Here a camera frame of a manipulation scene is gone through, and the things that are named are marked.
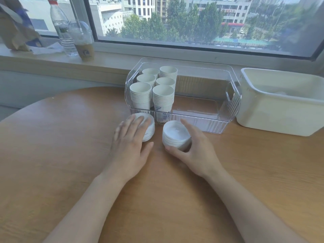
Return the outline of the person's right hand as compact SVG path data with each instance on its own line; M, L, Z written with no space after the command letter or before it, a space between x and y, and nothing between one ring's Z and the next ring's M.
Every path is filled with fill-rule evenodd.
M214 177L219 172L223 172L214 146L205 134L196 126L191 125L185 119L180 120L186 127L192 138L192 144L188 153L186 164L192 172L203 178Z

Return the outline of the person's left hand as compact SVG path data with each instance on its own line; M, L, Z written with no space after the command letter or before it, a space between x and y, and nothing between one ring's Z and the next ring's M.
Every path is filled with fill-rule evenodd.
M142 147L142 140L151 120L147 119L138 129L143 119L140 116L135 120L135 115L132 114L120 123L113 136L108 171L123 183L136 176L146 164L140 163L140 153L146 146Z

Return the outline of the short white cup stack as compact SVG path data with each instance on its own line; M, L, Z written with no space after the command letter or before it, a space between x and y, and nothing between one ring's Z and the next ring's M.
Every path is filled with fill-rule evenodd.
M144 122L147 120L147 119L150 119L150 125L148 126L146 132L145 132L145 135L143 137L143 140L142 142L147 142L148 140L150 140L154 133L155 133L155 120L154 120L154 117L151 115L151 114L148 114L148 113L135 113L135 120L137 118L139 118L140 116L143 116L144 119L143 121L141 122L141 124L138 126L138 129L144 124Z
M180 151L187 149L192 143L186 127L177 120L168 121L163 126L162 143L165 147L173 146Z

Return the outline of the person's right forearm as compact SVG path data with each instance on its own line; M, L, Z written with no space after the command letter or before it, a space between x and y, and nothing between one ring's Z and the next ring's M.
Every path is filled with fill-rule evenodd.
M203 178L225 204L245 243L309 243L223 168L208 170Z

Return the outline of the person's left forearm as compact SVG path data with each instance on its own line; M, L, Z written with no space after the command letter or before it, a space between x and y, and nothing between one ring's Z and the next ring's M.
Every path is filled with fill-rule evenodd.
M107 215L128 180L122 173L98 175L43 243L98 243Z

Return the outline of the clear plastic storage bin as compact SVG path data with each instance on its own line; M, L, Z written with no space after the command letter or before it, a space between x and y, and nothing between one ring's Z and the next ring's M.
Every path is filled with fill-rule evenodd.
M135 107L130 86L144 69L171 66L178 70L175 99L169 113ZM241 90L239 80L229 65L157 58L142 58L128 73L125 83L125 101L132 114L151 114L156 124L186 119L190 124L209 133L221 134L236 117Z

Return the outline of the cluster of tall paper cups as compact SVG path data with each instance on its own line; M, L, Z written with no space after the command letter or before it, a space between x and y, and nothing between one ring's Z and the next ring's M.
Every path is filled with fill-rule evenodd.
M164 124L171 120L178 69L170 65L140 63L127 76L125 99L136 113L148 113Z

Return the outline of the white plastic tub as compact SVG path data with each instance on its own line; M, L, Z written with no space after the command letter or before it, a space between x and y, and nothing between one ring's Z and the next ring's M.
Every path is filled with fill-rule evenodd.
M310 136L324 127L324 77L241 69L237 122L248 128Z

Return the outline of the iced coffee plastic cup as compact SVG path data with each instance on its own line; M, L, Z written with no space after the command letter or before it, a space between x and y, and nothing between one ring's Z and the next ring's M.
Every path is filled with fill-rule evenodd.
M82 61L93 61L95 51L93 47L92 30L87 23L79 21L83 34L79 32L75 20L70 21L68 24L68 32L74 41L74 45Z

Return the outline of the white paper napkin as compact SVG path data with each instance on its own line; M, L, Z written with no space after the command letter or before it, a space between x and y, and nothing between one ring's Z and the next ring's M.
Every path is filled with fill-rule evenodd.
M59 42L55 42L47 47L33 47L29 46L30 51L34 55L40 55L40 54L53 54L53 53L63 53L64 48Z

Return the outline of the clear drinking straw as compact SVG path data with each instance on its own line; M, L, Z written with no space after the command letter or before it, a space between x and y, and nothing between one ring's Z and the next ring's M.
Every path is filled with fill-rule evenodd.
M79 22L79 19L78 19L78 16L77 16L77 13L76 13L76 10L75 10L75 7L74 7L74 4L73 4L73 1L72 0L69 0L70 1L70 4L71 4L71 8L72 8L72 11L73 11L73 14L74 14L74 17L75 17L75 22L77 24L77 27L79 29L79 32L81 34L83 34L83 31L82 31L82 28L81 28L81 25L80 25L80 22Z

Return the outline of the clear plastic water bottle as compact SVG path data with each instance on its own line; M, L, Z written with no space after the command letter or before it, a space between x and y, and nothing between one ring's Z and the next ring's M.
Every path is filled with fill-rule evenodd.
M50 4L50 16L55 30L59 36L61 45L67 56L78 56L77 49L74 45L69 32L68 24L69 20L63 10L58 6L57 0L48 0Z

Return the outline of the brown and blue paper bag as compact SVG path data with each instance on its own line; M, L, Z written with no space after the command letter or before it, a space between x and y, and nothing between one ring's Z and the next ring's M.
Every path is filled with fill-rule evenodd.
M40 35L19 0L0 0L0 38L10 50L43 48Z

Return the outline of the black window frame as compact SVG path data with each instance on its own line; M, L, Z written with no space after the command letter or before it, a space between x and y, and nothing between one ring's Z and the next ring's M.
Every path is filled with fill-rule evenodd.
M95 41L316 60L324 0L84 0Z

